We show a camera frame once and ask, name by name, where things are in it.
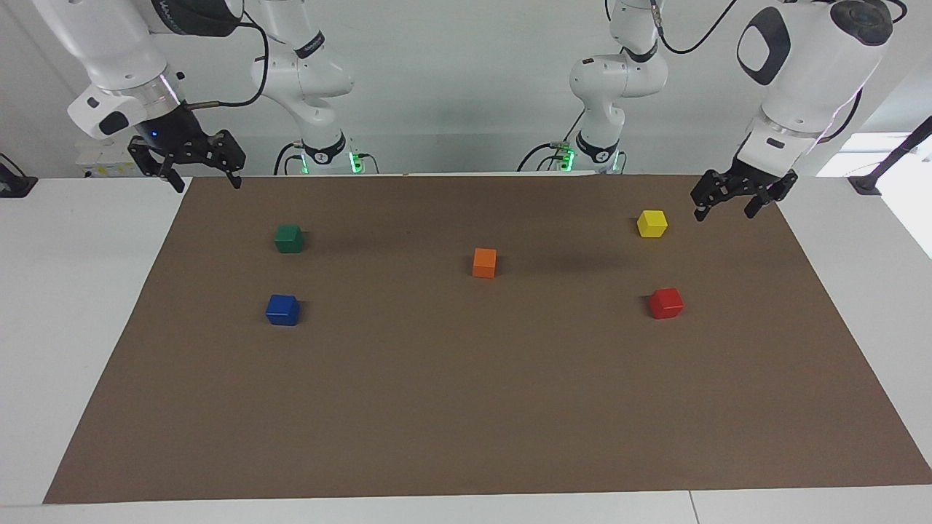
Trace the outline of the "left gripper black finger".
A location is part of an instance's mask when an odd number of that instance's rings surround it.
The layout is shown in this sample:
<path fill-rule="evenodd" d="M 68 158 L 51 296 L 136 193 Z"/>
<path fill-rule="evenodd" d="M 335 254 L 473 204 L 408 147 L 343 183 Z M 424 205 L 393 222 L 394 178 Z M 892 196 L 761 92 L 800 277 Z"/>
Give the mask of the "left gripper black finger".
<path fill-rule="evenodd" d="M 732 175 L 731 172 L 706 170 L 690 192 L 690 198 L 695 203 L 693 215 L 697 222 L 703 222 L 713 207 L 742 195 L 741 177 Z"/>
<path fill-rule="evenodd" d="M 790 170 L 779 181 L 770 183 L 769 186 L 758 185 L 748 204 L 743 209 L 746 218 L 756 218 L 762 208 L 771 205 L 774 202 L 782 202 L 788 196 L 790 189 L 798 180 L 795 170 Z"/>

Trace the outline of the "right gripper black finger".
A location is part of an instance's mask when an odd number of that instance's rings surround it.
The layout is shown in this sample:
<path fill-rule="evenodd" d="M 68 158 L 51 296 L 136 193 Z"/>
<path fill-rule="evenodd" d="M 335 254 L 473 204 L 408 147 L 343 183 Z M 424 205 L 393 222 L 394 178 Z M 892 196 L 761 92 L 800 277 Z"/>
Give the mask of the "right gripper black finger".
<path fill-rule="evenodd" d="M 239 175 L 246 163 L 246 153 L 229 130 L 197 137 L 191 142 L 191 159 L 213 169 L 222 170 L 233 189 L 242 188 Z"/>
<path fill-rule="evenodd" d="M 133 137 L 127 143 L 127 152 L 136 163 L 136 166 L 146 177 L 160 179 L 172 186 L 173 190 L 179 194 L 184 192 L 186 183 L 174 169 L 174 158 L 172 155 L 166 156 L 159 160 L 154 156 L 153 148 L 143 137 Z"/>

